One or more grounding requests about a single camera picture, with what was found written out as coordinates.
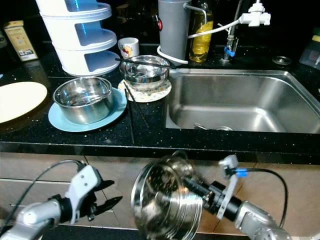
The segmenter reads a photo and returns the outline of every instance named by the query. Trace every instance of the chopsticks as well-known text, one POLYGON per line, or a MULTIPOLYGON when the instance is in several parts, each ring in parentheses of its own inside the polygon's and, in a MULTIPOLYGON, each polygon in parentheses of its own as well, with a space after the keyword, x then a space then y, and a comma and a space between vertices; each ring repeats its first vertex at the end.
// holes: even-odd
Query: chopsticks
POLYGON ((146 62, 146 61, 132 61, 132 60, 129 60, 129 59, 121 59, 121 58, 118 58, 118 57, 116 57, 115 60, 116 61, 120 61, 120 62, 130 63, 130 64, 148 65, 148 66, 153 66, 153 67, 158 67, 158 68, 163 68, 163 69, 176 69, 175 66, 166 66, 166 65, 150 63, 150 62, 146 62))
POLYGON ((125 89, 124 92, 125 92, 125 97, 126 97, 126 99, 127 99, 126 108, 128 109, 128 114, 129 114, 129 116, 130 116, 130 132, 131 132, 132 144, 135 144, 134 124, 133 124, 133 121, 132 121, 131 105, 130 105, 130 103, 129 103, 129 98, 128 98, 127 89, 125 89))
POLYGON ((131 93, 131 91, 130 91, 130 89, 129 89, 129 87, 128 87, 128 85, 126 84, 125 81, 123 81, 123 84, 124 84, 124 86, 125 86, 124 91, 126 92, 126 94, 127 94, 127 93, 130 94, 130 97, 132 98, 134 104, 135 104, 136 107, 138 108, 138 111, 139 111, 139 114, 140 114, 141 118, 143 119, 146 127, 149 129, 149 128, 150 128, 149 123, 147 122, 147 119, 145 118, 145 115, 144 115, 144 113, 142 112, 140 106, 139 106, 138 103, 136 102, 134 95, 131 93))

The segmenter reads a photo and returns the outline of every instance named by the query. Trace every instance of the yellow oil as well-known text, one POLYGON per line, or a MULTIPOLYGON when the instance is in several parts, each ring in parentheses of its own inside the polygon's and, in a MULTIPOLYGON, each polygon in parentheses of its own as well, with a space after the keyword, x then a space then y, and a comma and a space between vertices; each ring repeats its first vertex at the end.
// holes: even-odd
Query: yellow oil
MULTIPOLYGON (((192 34, 202 33, 213 29, 214 20, 213 14, 207 14, 207 24, 204 24, 205 18, 202 13, 194 13, 194 24, 192 34)), ((191 39, 189 58, 193 62, 203 63, 207 60, 211 34, 197 36, 191 39)))

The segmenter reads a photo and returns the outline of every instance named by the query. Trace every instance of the light blue plate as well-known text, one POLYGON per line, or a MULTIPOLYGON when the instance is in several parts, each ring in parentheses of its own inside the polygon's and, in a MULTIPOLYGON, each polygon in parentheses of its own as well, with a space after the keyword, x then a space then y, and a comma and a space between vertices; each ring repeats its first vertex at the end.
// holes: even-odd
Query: light blue plate
POLYGON ((114 97, 114 106, 112 112, 100 121, 96 121, 89 124, 76 124, 70 122, 64 116, 58 104, 54 103, 49 110, 49 122, 57 129, 66 131, 66 132, 86 132, 94 129, 101 128, 107 124, 112 123, 124 112, 127 106, 126 96, 116 88, 112 88, 113 97, 114 97))

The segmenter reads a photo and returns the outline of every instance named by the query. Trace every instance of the white mug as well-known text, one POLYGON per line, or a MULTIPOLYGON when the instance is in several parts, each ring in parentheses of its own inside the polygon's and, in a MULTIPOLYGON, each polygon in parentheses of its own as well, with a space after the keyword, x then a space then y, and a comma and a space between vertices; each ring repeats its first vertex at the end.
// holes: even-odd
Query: white mug
POLYGON ((124 59, 139 55, 139 40, 134 37, 125 37, 118 40, 118 47, 124 59))

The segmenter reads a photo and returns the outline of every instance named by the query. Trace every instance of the stacked white containers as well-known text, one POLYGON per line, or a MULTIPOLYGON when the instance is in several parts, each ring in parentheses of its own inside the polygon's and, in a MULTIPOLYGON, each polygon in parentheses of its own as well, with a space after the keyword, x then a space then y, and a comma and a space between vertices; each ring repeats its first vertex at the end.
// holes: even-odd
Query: stacked white containers
POLYGON ((36 0, 40 15, 65 72, 73 76, 98 76, 119 65, 119 56, 107 49, 116 34, 103 29, 110 5, 96 0, 36 0))

